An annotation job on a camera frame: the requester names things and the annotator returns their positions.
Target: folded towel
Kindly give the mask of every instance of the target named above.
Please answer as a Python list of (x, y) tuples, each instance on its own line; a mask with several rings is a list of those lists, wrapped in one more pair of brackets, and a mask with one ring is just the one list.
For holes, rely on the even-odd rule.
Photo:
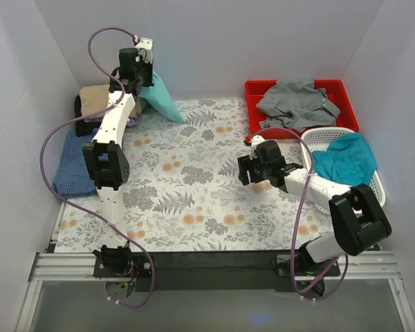
[(359, 133), (343, 135), (326, 151), (312, 154), (319, 176), (344, 185), (368, 185), (377, 169), (371, 148)]
[(174, 122), (185, 123), (185, 119), (183, 119), (169, 92), (167, 92), (165, 83), (155, 72), (152, 76), (152, 82), (154, 86), (141, 88), (140, 97), (146, 99), (162, 116)]
[[(80, 99), (82, 101), (82, 115), (88, 116), (89, 114), (101, 111), (108, 107), (109, 101), (109, 84), (85, 86), (80, 90)], [(129, 114), (130, 118), (136, 118), (141, 114), (141, 111), (145, 108), (146, 102), (142, 98), (137, 99), (135, 107)], [(93, 116), (94, 118), (103, 118), (104, 114)]]
[(60, 166), (55, 175), (53, 188), (66, 199), (90, 196), (97, 193), (94, 181), (89, 178), (83, 157), (83, 144), (91, 142), (97, 129), (89, 135), (78, 137), (73, 130), (66, 135)]

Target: cable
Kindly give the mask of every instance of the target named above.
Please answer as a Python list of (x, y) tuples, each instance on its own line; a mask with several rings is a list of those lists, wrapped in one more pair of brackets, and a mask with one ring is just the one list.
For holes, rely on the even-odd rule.
[[(338, 260), (338, 257), (334, 258), (331, 263), (329, 263), (329, 265), (323, 270), (323, 272), (320, 273), (320, 275), (318, 275), (310, 284), (309, 286), (307, 286), (305, 289), (299, 289), (297, 287), (297, 284), (295, 283), (295, 244), (297, 243), (297, 233), (298, 233), (298, 227), (299, 227), (299, 220), (301, 219), (301, 213), (302, 213), (302, 209), (303, 209), (303, 204), (306, 200), (306, 194), (307, 194), (307, 189), (309, 187), (309, 183), (311, 182), (311, 176), (313, 174), (313, 170), (315, 167), (315, 162), (313, 160), (313, 156), (312, 156), (312, 152), (309, 149), (309, 147), (307, 146), (306, 142), (304, 142), (302, 140), (302, 138), (297, 135), (294, 131), (291, 131), (289, 129), (286, 128), (266, 128), (266, 129), (262, 129), (260, 131), (258, 131), (257, 133), (254, 133), (253, 135), (251, 135), (251, 137), (254, 137), (256, 135), (261, 135), (262, 133), (266, 133), (267, 131), (283, 131), (283, 132), (288, 132), (291, 133), (292, 135), (294, 135), (300, 142), (301, 144), (303, 144), (304, 148), (306, 149), (309, 157), (311, 158), (311, 167), (309, 168), (308, 174), (307, 174), (307, 178), (306, 178), (306, 182), (304, 184), (304, 189), (303, 189), (303, 193), (301, 195), (301, 199), (299, 200), (299, 205), (298, 205), (298, 211), (297, 211), (297, 216), (295, 217), (295, 225), (293, 228), (293, 235), (292, 235), (292, 244), (290, 246), (290, 280), (292, 281), (292, 286), (295, 289), (295, 292), (297, 292), (298, 294), (300, 294), (302, 297), (304, 294), (306, 294), (307, 292), (309, 292), (313, 287), (315, 287), (315, 285), (318, 284), (318, 282), (320, 282), (320, 280), (322, 278), (324, 278), (324, 276), (326, 275), (326, 273), (332, 268), (333, 264)], [(310, 301), (320, 301), (323, 299), (326, 299), (330, 296), (332, 296), (332, 294), (334, 294), (337, 289), (340, 287), (341, 283), (344, 280), (344, 277), (346, 277), (346, 273), (347, 273), (347, 268), (349, 267), (349, 258), (347, 257), (347, 255), (344, 255), (346, 257), (346, 265), (344, 267), (344, 272), (341, 275), (341, 278), (339, 280), (339, 282), (337, 283), (337, 285), (333, 288), (333, 290), (331, 290), (329, 292), (329, 294), (326, 294), (323, 297), (319, 297), (318, 299), (308, 299)]]
[(107, 30), (117, 30), (117, 31), (121, 31), (122, 33), (125, 33), (129, 36), (131, 36), (133, 39), (136, 39), (135, 35), (132, 35), (129, 31), (126, 31), (125, 29), (121, 29), (121, 28), (117, 28), (117, 27), (108, 27), (108, 28), (101, 28), (97, 31), (95, 31), (91, 37), (89, 38), (88, 41), (88, 53), (89, 53), (89, 57), (91, 57), (92, 62), (97, 66), (97, 68), (99, 68), (102, 73), (104, 73), (107, 77), (109, 77), (111, 80), (116, 81), (121, 89), (122, 89), (122, 94), (120, 96), (120, 98), (116, 101), (116, 103), (114, 105), (111, 105), (110, 107), (107, 107), (101, 111), (89, 114), (87, 116), (80, 116), (78, 118), (69, 120), (67, 122), (65, 122), (64, 124), (60, 124), (59, 126), (55, 127), (46, 137), (46, 139), (43, 141), (43, 145), (41, 146), (40, 149), (40, 157), (39, 157), (39, 163), (40, 163), (40, 172), (41, 172), (41, 177), (43, 178), (43, 181), (45, 183), (45, 185), (47, 186), (47, 188), (49, 189), (49, 191), (60, 201), (65, 202), (66, 204), (69, 204), (70, 206), (73, 206), (81, 211), (87, 212), (99, 219), (101, 219), (103, 222), (105, 222), (110, 228), (112, 228), (118, 235), (120, 235), (122, 238), (126, 239), (128, 242), (132, 243), (133, 245), (135, 245), (137, 248), (139, 248), (141, 251), (144, 252), (144, 254), (146, 255), (147, 260), (149, 261), (149, 264), (151, 264), (151, 288), (149, 289), (149, 293), (146, 297), (146, 299), (141, 302), (140, 304), (131, 304), (125, 301), (120, 301), (118, 299), (114, 299), (112, 297), (110, 297), (109, 299), (115, 301), (117, 304), (122, 304), (125, 306), (129, 306), (131, 308), (141, 308), (143, 307), (151, 298), (152, 293), (154, 291), (154, 284), (155, 284), (155, 268), (154, 268), (154, 262), (152, 261), (152, 258), (150, 256), (150, 254), (146, 251), (146, 249), (144, 249), (139, 243), (135, 242), (133, 239), (131, 239), (130, 237), (128, 237), (127, 235), (123, 234), (121, 231), (119, 231), (119, 229), (117, 229), (117, 227), (114, 226), (114, 224), (112, 224), (109, 220), (107, 220), (106, 218), (104, 218), (103, 216), (100, 216), (98, 213), (94, 212), (94, 211), (90, 211), (88, 209), (86, 209), (85, 207), (79, 206), (77, 204), (74, 204), (70, 201), (68, 201), (67, 199), (65, 199), (64, 197), (62, 197), (61, 195), (59, 195), (53, 188), (53, 186), (49, 183), (49, 180), (46, 176), (46, 172), (44, 169), (44, 152), (46, 149), (46, 146), (49, 142), (49, 140), (54, 136), (55, 133), (57, 133), (61, 128), (66, 127), (74, 122), (80, 121), (80, 120), (84, 120), (93, 116), (96, 116), (98, 114), (102, 114), (104, 112), (110, 111), (111, 109), (113, 109), (115, 107), (116, 104), (118, 104), (119, 102), (122, 101), (123, 97), (125, 96), (125, 87), (123, 86), (122, 82), (117, 79), (115, 76), (112, 76), (111, 74), (109, 74), (108, 72), (106, 72), (95, 60), (93, 54), (92, 54), (92, 50), (91, 50), (91, 43), (93, 41), (93, 39), (95, 38), (96, 35), (98, 35), (99, 33), (103, 32), (103, 31), (107, 31)]

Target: gray cloth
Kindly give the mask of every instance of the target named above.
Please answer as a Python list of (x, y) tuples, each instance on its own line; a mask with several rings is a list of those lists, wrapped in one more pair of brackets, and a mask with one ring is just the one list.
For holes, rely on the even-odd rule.
[(265, 93), (257, 108), (267, 115), (261, 128), (283, 127), (303, 131), (335, 124), (340, 110), (326, 90), (314, 88), (313, 80), (279, 80)]

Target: beige cloth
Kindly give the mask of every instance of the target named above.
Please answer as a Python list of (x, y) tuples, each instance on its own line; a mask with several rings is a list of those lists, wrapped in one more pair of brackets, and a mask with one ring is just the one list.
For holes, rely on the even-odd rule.
[[(108, 107), (109, 101), (109, 84), (85, 86), (80, 90), (80, 99), (82, 100), (82, 115), (88, 116), (89, 114), (101, 111)], [(137, 98), (135, 107), (132, 109), (130, 118), (136, 118), (141, 114), (141, 111), (146, 106), (146, 100)], [(91, 118), (102, 118), (103, 113)]]

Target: glass surface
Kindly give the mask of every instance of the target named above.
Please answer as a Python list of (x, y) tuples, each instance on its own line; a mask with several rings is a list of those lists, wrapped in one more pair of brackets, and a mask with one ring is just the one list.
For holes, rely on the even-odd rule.
[(157, 291), (142, 309), (108, 301), (104, 282), (44, 282), (32, 331), (404, 330), (387, 280), (347, 280), (316, 303), (272, 290), (184, 290)]

